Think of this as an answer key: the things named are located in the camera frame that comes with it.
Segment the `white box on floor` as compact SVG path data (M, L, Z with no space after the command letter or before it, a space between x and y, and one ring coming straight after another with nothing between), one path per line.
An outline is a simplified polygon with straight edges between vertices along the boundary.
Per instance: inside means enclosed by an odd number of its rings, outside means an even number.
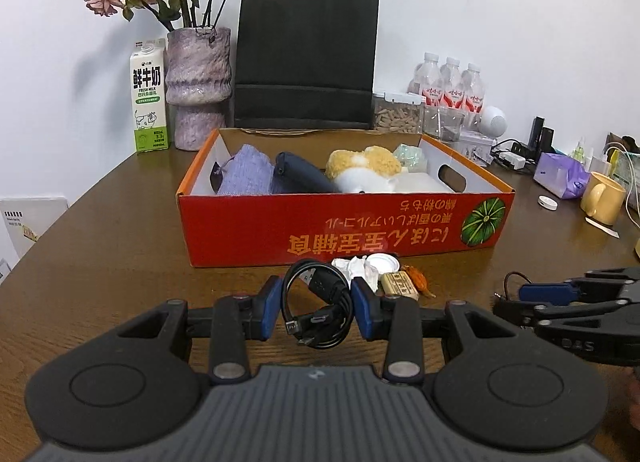
M26 196L1 200L1 216L18 258L67 211L64 196Z

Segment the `navy blue pouch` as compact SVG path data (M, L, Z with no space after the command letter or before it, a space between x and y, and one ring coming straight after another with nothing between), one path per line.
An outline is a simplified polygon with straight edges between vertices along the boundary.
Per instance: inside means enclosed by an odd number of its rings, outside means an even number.
M337 186L318 167L291 152L280 152L270 186L273 194L338 193Z

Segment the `beige engraved block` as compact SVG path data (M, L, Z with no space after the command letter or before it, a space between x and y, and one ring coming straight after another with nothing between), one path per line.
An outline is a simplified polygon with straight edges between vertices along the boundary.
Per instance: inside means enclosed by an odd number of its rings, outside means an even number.
M420 293L414 286L411 278L403 270L381 274L378 281L386 296L409 297L413 300L418 300L420 297Z

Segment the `water bottle right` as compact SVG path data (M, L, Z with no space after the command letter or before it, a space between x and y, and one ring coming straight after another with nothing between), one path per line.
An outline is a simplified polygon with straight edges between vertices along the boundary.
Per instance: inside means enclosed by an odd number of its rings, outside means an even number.
M464 110L471 114L480 114L485 100L485 84L480 77L480 66L470 63L462 72L461 79Z

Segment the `water bottle left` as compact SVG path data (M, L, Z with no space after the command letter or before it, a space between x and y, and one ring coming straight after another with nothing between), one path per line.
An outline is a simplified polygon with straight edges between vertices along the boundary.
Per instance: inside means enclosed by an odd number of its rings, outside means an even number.
M426 52L423 62L413 73L409 83L410 94L421 95L427 107L438 107L442 99L442 74L438 66L438 55Z

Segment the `black paper shopping bag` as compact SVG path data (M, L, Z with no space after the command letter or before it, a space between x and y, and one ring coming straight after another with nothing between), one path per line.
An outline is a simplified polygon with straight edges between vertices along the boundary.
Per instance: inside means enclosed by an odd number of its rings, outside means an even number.
M379 1L241 0L234 126L371 128Z

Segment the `water bottle middle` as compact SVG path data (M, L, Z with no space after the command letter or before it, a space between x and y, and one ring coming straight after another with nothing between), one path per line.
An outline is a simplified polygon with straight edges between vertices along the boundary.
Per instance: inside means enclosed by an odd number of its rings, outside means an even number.
M440 76L442 77L442 105L449 109L460 110L464 97L460 61L448 57L440 67Z

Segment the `white round speaker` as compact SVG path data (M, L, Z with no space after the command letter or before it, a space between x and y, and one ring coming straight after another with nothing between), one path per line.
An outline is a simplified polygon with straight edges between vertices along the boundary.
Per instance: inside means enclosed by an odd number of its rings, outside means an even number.
M502 136L508 128L506 115L503 110L494 106L486 106L480 114L480 120L477 123L480 133L485 136L498 138Z

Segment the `purple knitted pouch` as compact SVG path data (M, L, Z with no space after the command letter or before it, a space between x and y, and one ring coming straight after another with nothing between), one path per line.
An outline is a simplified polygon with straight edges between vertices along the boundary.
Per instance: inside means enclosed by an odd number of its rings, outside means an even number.
M251 144L243 144L222 169L218 196L264 196L271 192L273 165Z

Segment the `white yellow plush toy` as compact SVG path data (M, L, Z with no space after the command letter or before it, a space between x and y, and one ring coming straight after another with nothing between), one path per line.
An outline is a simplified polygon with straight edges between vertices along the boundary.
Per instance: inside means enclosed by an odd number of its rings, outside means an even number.
M390 180L402 166L390 150L370 146L362 151L334 150L324 172L341 193L391 193Z

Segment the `iridescent ball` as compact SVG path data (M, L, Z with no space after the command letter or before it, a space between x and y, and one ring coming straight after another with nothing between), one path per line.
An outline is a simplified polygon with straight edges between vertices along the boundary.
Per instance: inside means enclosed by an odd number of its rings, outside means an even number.
M393 156L398 159L403 173L427 172L427 158L420 147L400 144L393 152Z

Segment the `clear drinking glass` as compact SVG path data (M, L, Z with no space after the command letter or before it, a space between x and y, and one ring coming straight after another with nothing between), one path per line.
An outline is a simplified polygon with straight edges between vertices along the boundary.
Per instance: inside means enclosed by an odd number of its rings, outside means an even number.
M439 107L436 123L437 137L446 142L458 141L463 122L464 113L461 110Z

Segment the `purple tissue packet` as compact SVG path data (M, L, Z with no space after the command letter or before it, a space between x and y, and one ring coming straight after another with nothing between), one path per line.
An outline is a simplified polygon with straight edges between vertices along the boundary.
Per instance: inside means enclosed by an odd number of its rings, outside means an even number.
M579 199L589 182L581 162L559 153L541 153L534 181L562 200Z

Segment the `white jar lid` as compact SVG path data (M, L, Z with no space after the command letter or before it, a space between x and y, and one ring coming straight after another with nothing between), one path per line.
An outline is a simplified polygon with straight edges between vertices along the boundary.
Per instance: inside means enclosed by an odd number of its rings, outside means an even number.
M400 263L396 256L386 253L374 253L367 257L367 263L374 268L378 274L391 274L400 271Z

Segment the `white tissue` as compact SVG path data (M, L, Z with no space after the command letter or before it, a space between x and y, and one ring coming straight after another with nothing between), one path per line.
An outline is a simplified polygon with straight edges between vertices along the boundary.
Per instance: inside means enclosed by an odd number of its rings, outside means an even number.
M378 288L378 271L366 256L352 258L334 258L331 265L344 274L348 284L352 284L352 280L363 278L369 288L375 292Z

